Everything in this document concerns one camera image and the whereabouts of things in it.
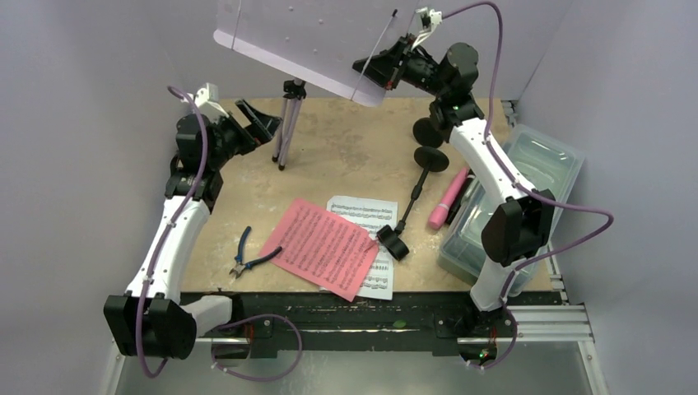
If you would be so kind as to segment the lilac music stand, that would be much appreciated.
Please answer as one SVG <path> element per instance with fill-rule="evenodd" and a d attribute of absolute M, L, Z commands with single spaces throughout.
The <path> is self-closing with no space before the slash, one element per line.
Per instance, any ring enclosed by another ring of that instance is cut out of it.
<path fill-rule="evenodd" d="M 418 1 L 219 1 L 213 38 L 221 46 L 359 105 L 387 91 L 355 61 L 375 60 L 405 35 Z"/>

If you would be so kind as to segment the pink sheet music page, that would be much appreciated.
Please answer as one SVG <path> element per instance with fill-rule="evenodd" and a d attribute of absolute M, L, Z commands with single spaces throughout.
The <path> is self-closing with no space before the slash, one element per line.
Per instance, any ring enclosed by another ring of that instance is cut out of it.
<path fill-rule="evenodd" d="M 279 268 L 352 302 L 379 252 L 367 230 L 304 199 L 295 199 L 260 254 L 280 247 Z"/>

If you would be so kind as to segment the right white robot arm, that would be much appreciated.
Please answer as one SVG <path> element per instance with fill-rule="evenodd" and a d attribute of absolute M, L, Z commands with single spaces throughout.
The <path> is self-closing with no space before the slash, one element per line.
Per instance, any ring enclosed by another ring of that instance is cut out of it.
<path fill-rule="evenodd" d="M 437 61 L 408 34 L 391 48 L 352 64 L 387 91 L 404 81 L 432 94 L 433 129 L 464 157 L 495 207 L 481 232 L 486 258 L 470 290 L 474 305 L 462 313 L 464 328 L 474 335 L 491 328 L 492 310 L 505 305 L 515 263 L 533 258 L 547 244 L 555 202 L 550 190 L 537 189 L 517 170 L 491 135 L 491 124 L 472 96 L 478 61 L 477 51 L 465 43 L 451 45 Z"/>

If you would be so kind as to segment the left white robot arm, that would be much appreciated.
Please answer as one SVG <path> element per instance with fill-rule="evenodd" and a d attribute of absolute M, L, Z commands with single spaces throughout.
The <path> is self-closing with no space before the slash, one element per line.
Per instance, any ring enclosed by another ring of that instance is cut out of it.
<path fill-rule="evenodd" d="M 205 295 L 182 305 L 181 284 L 193 247 L 223 186 L 222 167 L 269 143 L 282 118 L 235 102 L 243 126 L 216 103 L 199 105 L 176 123 L 176 152 L 165 185 L 161 221 L 137 275 L 121 295 L 111 295 L 104 316 L 124 356 L 187 358 L 195 341 L 214 328 L 241 333 L 245 314 L 224 295 Z"/>

